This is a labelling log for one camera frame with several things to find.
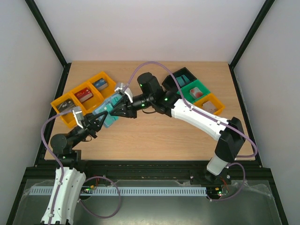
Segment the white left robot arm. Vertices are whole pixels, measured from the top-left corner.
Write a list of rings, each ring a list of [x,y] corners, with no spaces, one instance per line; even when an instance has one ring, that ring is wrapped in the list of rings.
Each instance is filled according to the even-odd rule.
[[[50,201],[41,219],[44,225],[72,225],[74,223],[75,208],[86,175],[74,168],[74,163],[80,160],[80,151],[72,151],[72,148],[89,135],[96,138],[96,133],[101,130],[108,112],[88,113],[84,116],[81,111],[73,110],[72,114],[77,126],[67,134],[53,136],[51,141],[55,144],[52,148],[46,143],[44,131],[50,121],[63,113],[46,120],[41,128],[42,142],[58,163]]]

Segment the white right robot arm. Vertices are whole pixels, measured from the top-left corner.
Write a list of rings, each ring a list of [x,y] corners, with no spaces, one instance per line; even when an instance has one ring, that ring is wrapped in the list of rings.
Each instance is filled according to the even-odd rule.
[[[211,136],[217,145],[214,156],[203,172],[208,183],[216,183],[221,172],[233,163],[245,142],[241,121],[235,117],[228,120],[198,108],[180,95],[163,90],[157,78],[143,73],[137,78],[142,93],[133,96],[128,85],[118,83],[115,92],[121,99],[110,112],[111,116],[136,118],[139,110],[152,107],[155,112],[187,122]]]

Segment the blue card holder wallet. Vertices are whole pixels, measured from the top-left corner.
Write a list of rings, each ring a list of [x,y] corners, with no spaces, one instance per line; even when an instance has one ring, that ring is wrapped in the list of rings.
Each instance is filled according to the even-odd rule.
[[[121,99],[121,95],[118,93],[115,93],[111,95],[110,97],[106,98],[104,102],[97,107],[92,113],[94,115],[101,113],[103,111],[107,111],[108,115],[104,121],[104,126],[106,128],[109,128],[116,120],[119,119],[118,116],[112,116],[110,112],[113,110],[113,107],[117,104],[117,102]]]

